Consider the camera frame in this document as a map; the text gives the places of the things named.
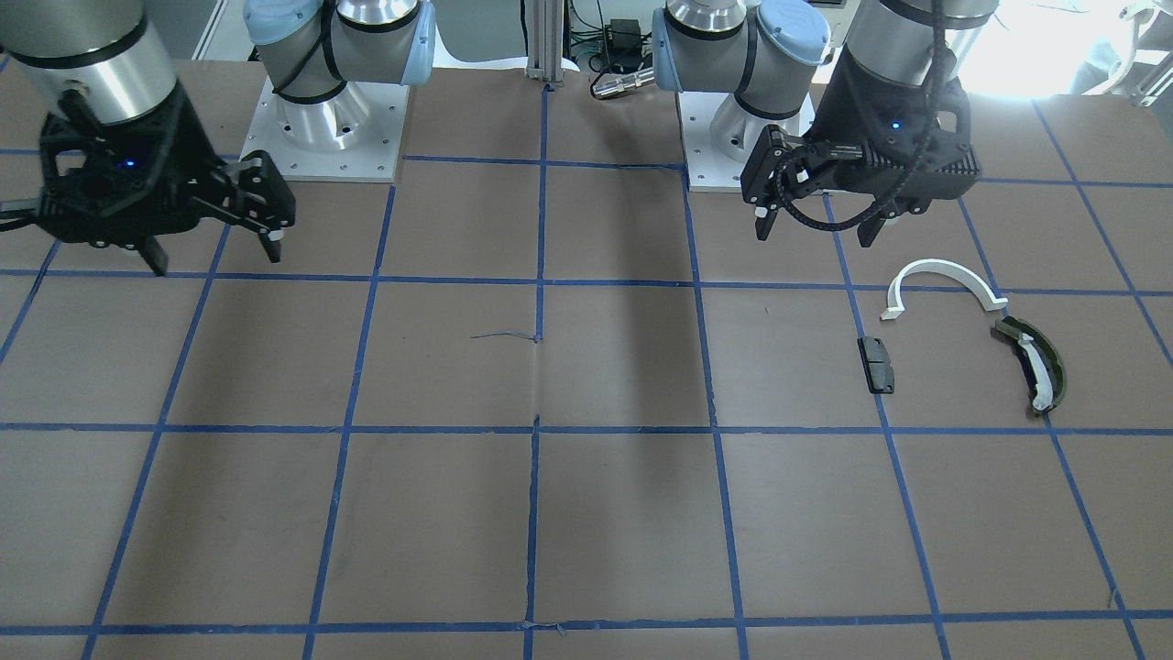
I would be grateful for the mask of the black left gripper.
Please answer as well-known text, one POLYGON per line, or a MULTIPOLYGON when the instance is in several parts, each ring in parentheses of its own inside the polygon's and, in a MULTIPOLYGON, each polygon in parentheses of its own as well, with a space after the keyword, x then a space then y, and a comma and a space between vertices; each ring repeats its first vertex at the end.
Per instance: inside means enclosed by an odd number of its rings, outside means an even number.
POLYGON ((956 57, 943 43, 930 53, 918 86, 880 79, 843 54, 801 137, 762 127, 740 176, 758 241, 784 213, 816 230, 856 229, 859 246, 870 249, 887 222, 922 215, 933 200, 960 199, 979 181, 969 98, 949 75, 956 57), (796 207, 820 191, 867 193, 872 204, 847 220, 820 222, 796 207))

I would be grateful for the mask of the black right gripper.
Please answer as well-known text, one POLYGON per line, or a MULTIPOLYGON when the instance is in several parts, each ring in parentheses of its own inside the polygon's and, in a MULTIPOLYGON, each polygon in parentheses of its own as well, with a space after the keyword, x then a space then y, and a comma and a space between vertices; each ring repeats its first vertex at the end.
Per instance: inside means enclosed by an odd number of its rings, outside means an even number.
POLYGON ((66 243, 138 250, 167 275, 164 234, 205 218, 257 234, 269 263, 282 261, 282 230, 296 197, 267 151, 230 163, 213 154, 181 86, 140 118, 101 124, 80 86, 57 96, 40 132, 43 184, 35 199, 4 200, 4 230, 38 226, 66 243))

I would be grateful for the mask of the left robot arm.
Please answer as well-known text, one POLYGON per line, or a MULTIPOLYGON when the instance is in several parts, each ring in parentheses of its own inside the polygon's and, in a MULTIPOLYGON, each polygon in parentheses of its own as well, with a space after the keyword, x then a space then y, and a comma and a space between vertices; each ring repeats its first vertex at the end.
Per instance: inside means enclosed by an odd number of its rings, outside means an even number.
POLYGON ((665 91, 723 96, 708 131, 741 164, 759 239, 789 215, 853 229, 867 249, 888 223, 979 181, 960 64, 996 8, 862 1, 809 125, 799 121, 832 29, 805 1, 667 1, 652 18, 652 70, 665 91))

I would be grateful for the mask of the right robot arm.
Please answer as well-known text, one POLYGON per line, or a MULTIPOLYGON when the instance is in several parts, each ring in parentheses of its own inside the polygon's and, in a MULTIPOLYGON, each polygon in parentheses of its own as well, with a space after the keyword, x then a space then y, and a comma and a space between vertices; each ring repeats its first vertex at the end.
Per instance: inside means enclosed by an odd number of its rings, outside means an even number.
POLYGON ((271 155, 222 159, 141 1, 5 1, 4 50, 46 101, 43 184, 4 200, 4 231, 136 252, 156 275, 160 237, 205 218, 258 237, 282 259, 296 197, 271 155))

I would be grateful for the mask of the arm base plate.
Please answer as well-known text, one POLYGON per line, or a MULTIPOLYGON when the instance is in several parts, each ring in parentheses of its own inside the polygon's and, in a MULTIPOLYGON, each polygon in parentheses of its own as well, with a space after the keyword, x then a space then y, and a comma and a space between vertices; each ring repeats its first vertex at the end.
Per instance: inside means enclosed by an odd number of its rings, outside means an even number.
POLYGON ((737 193, 751 148, 768 125, 751 115, 733 93, 677 95, 689 188, 700 193, 737 193))
POLYGON ((267 151, 289 182, 393 183, 411 91, 352 81, 323 104, 294 104, 265 80, 240 155, 267 151))

